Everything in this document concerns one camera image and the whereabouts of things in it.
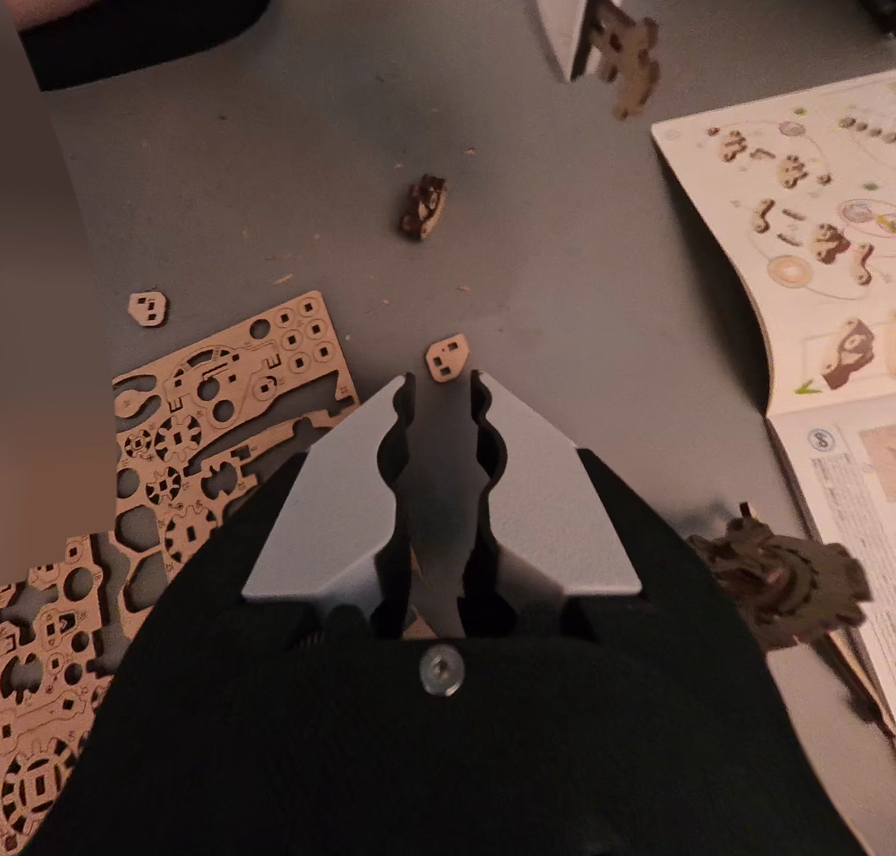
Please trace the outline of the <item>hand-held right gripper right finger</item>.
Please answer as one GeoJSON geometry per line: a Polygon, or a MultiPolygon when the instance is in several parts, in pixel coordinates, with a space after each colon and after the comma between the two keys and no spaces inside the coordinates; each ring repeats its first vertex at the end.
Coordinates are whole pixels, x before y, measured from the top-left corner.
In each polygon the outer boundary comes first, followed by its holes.
{"type": "Polygon", "coordinates": [[[465,636],[507,636],[530,610],[560,618],[571,601],[640,595],[579,447],[487,372],[469,383],[487,481],[458,598],[465,636]]]}

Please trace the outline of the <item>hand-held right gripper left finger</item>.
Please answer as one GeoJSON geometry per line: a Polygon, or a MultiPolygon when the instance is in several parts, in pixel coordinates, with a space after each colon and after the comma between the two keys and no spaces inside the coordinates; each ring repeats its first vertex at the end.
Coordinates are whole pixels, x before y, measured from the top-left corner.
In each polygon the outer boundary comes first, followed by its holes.
{"type": "Polygon", "coordinates": [[[399,375],[309,448],[244,585],[247,602],[304,603],[319,620],[352,606],[375,636],[402,636],[412,559],[398,481],[415,401],[414,375],[399,375]]]}

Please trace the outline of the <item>dark wooden model part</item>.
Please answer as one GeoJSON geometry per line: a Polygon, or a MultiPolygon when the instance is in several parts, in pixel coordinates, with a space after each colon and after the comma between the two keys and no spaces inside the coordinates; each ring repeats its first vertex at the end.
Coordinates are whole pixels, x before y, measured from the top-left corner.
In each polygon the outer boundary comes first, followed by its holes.
{"type": "Polygon", "coordinates": [[[596,10],[589,41],[600,55],[597,76],[617,86],[614,118],[640,116],[659,80],[659,64],[651,55],[658,43],[657,22],[636,20],[608,0],[596,10]]]}

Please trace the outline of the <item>small wooden piece square holes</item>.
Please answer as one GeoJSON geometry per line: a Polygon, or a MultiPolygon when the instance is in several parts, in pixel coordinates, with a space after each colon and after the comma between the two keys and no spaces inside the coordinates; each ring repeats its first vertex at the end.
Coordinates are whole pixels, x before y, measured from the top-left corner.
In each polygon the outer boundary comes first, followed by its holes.
{"type": "Polygon", "coordinates": [[[141,327],[156,328],[166,323],[168,299],[158,290],[133,292],[129,296],[127,311],[141,327]]]}
{"type": "Polygon", "coordinates": [[[469,343],[464,334],[449,336],[433,343],[425,353],[428,372],[435,382],[442,384],[457,379],[469,359],[469,343]]]}

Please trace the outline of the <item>partly built wooden gear model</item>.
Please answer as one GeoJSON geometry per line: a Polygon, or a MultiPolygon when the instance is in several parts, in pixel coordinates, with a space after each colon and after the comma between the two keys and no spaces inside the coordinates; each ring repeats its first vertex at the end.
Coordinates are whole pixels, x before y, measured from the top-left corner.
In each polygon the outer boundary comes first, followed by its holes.
{"type": "Polygon", "coordinates": [[[747,502],[723,535],[686,538],[764,653],[812,646],[846,685],[855,712],[894,745],[894,714],[851,639],[868,619],[868,577],[842,544],[779,534],[747,502]]]}

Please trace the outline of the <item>laser-cut plywood part sheet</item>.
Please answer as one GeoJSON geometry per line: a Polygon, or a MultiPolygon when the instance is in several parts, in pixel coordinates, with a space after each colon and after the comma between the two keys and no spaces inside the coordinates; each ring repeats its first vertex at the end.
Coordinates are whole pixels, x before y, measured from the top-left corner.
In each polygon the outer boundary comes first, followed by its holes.
{"type": "Polygon", "coordinates": [[[318,290],[116,377],[113,393],[114,529],[69,539],[2,589],[2,610],[45,598],[33,619],[2,619],[2,854],[20,854],[49,813],[111,682],[95,666],[110,621],[101,541],[127,562],[118,620],[132,641],[151,612],[128,593],[139,571],[158,561],[171,582],[260,484],[252,462],[358,404],[318,290]]]}

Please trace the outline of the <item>small dark assembled wooden part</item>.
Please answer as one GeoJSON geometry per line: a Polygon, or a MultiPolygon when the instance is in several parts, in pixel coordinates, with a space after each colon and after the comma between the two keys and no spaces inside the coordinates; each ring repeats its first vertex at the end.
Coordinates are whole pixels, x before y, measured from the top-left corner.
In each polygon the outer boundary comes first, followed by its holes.
{"type": "Polygon", "coordinates": [[[425,240],[438,223],[447,198],[447,180],[424,174],[409,188],[399,231],[417,242],[425,240]]]}

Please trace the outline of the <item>open instruction booklet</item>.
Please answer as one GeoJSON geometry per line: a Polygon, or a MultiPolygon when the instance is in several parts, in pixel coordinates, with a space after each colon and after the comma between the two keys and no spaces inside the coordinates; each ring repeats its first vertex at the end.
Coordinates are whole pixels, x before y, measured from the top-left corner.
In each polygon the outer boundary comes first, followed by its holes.
{"type": "Polygon", "coordinates": [[[865,571],[847,665],[894,733],[895,74],[657,123],[744,286],[767,423],[812,533],[865,571]]]}

